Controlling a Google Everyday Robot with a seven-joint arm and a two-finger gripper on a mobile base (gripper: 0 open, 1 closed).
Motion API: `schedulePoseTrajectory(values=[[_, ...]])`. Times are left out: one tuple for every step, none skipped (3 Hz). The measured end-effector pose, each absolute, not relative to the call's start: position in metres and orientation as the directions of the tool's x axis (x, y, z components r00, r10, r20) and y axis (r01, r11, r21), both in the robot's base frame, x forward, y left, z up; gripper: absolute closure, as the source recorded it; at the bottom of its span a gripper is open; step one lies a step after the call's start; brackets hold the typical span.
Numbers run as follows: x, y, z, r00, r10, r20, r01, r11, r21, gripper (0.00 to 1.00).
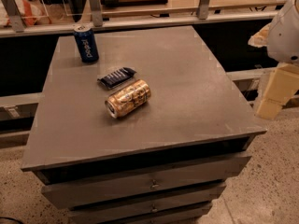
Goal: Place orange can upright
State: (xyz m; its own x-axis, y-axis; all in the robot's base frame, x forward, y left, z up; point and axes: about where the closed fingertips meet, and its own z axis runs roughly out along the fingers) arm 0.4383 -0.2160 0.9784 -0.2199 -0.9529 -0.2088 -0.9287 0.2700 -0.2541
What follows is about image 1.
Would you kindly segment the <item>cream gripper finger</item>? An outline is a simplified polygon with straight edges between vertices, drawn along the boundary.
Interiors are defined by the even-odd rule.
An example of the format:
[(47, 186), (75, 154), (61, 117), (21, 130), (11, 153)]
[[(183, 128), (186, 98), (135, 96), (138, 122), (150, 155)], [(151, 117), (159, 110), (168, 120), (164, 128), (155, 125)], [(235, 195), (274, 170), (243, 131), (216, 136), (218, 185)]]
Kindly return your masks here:
[(255, 35), (252, 35), (248, 41), (248, 44), (255, 48), (266, 47), (268, 44), (268, 34), (269, 34), (270, 24), (266, 24), (260, 29)]
[(274, 119), (298, 91), (299, 66), (279, 63), (268, 79), (260, 81), (255, 114), (263, 119)]

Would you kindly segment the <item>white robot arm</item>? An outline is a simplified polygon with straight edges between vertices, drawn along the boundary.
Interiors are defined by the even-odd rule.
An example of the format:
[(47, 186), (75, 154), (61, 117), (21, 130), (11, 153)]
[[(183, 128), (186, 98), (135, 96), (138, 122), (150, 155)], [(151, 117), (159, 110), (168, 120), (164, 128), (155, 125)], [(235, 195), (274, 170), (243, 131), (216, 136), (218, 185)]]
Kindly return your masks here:
[(299, 91), (299, 0), (288, 0), (248, 44), (266, 47), (267, 55), (278, 62), (269, 77), (261, 78), (255, 103), (258, 117), (274, 119)]

